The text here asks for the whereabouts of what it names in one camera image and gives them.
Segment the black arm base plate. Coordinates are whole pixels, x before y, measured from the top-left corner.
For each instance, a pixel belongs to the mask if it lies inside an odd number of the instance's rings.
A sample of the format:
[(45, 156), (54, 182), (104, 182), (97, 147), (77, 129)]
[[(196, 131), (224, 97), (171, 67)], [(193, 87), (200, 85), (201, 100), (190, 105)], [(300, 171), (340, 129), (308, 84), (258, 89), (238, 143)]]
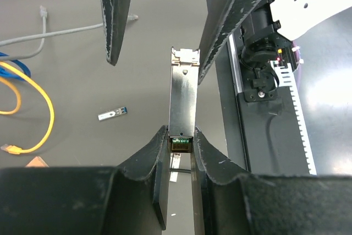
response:
[(254, 174), (310, 174), (289, 88), (279, 87), (274, 100), (247, 102), (238, 44), (230, 36), (216, 61), (229, 158)]

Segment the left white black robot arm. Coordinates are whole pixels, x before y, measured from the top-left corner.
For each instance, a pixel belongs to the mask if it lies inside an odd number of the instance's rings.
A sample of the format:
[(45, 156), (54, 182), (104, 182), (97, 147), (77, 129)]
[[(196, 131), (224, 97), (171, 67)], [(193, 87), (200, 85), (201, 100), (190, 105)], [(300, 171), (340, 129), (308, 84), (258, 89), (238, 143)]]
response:
[[(202, 80), (229, 35), (259, 6), (261, 0), (211, 0), (200, 41)], [(106, 60), (118, 62), (131, 0), (101, 0)], [(351, 0), (273, 0), (269, 4), (276, 32), (296, 40), (315, 25), (351, 7)]]

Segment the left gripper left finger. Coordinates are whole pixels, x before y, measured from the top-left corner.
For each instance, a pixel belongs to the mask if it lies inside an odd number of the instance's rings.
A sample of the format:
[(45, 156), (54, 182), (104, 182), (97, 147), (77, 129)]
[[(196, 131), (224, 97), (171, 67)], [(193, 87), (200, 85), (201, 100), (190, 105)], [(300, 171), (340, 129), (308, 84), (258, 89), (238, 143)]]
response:
[(122, 48), (131, 0), (100, 0), (106, 60), (115, 66)]

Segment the silver SFP transceiver module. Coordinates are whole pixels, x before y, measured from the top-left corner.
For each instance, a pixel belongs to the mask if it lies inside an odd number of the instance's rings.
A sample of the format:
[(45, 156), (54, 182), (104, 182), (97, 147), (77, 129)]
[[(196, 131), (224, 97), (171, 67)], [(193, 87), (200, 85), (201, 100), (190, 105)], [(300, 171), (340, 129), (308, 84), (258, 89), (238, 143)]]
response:
[(191, 153), (195, 134), (200, 50), (171, 48), (168, 142), (171, 152)]

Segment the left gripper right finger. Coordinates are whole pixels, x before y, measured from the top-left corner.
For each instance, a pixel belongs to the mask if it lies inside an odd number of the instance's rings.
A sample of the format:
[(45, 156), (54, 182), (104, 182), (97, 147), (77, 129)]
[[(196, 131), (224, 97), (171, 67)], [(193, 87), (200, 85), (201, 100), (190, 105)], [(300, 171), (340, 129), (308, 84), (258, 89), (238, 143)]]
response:
[(227, 38), (240, 26), (260, 1), (206, 0), (208, 14), (199, 44), (199, 84), (202, 83)]

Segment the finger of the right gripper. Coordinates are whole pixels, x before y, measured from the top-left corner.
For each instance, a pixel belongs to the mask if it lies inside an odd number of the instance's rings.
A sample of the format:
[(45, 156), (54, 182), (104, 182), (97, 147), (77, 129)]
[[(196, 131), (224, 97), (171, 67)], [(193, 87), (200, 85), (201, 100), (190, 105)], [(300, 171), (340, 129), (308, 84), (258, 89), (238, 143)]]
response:
[(351, 177), (252, 174), (195, 129), (196, 234), (351, 234)]
[(1, 234), (161, 234), (167, 132), (118, 166), (2, 169)]

